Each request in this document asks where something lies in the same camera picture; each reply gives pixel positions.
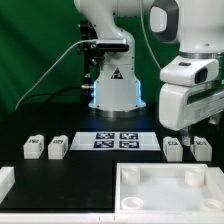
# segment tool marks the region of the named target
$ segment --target black tabletop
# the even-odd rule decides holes
[[[135,118],[108,119],[90,114],[74,103],[33,103],[21,107],[0,123],[0,167],[15,167],[16,183],[0,205],[0,212],[114,212],[118,162],[166,163],[159,151],[68,151],[63,160],[48,160],[53,137],[67,135],[71,144],[77,131],[155,132],[162,139],[180,133],[162,127],[158,105],[147,105]],[[25,160],[23,145],[29,136],[42,134],[45,150],[38,160]],[[224,169],[224,119],[219,126],[208,120],[193,125],[192,136],[205,137],[213,147],[208,166]],[[196,163],[184,147],[183,163]]]

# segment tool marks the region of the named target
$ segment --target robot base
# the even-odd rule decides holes
[[[89,110],[90,110],[90,113],[100,117],[120,119],[120,118],[132,118],[132,117],[139,116],[140,114],[144,114],[146,111],[146,108],[139,107],[137,109],[129,110],[129,111],[107,111],[107,110],[100,110],[98,108],[89,107]]]

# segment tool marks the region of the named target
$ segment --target robot end effector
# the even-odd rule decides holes
[[[160,73],[159,117],[169,129],[217,121],[224,110],[223,7],[223,0],[156,0],[151,8],[152,33],[180,42],[180,55]]]

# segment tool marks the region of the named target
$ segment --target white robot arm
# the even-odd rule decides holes
[[[163,42],[180,42],[180,56],[160,74],[166,84],[159,117],[169,129],[184,129],[224,110],[223,8],[223,0],[155,0],[152,5],[153,34]]]
[[[223,0],[74,0],[94,26],[99,48],[129,46],[127,52],[106,54],[89,107],[106,116],[145,107],[134,74],[134,38],[114,23],[114,16],[139,16],[140,1],[150,12],[152,33],[162,42],[180,42],[180,55],[160,74],[166,83],[160,92],[161,124],[181,130],[223,111]]]
[[[114,17],[139,16],[139,0],[74,0],[74,3],[96,31],[98,41],[93,47],[106,52],[89,107],[106,117],[135,114],[145,107],[141,84],[135,77],[135,40],[116,26]],[[153,0],[142,0],[144,11],[149,12],[152,3]]]

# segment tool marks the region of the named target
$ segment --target green backdrop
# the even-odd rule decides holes
[[[0,120],[14,110],[20,97],[61,54],[81,39],[77,27],[80,20],[85,18],[77,12],[73,0],[0,0]],[[158,101],[159,70],[147,50],[140,18],[119,18],[116,23],[135,37],[135,72],[143,83],[143,99]],[[163,67],[178,53],[178,46],[159,43],[147,34]],[[74,50],[30,95],[80,85],[83,75],[82,56]]]

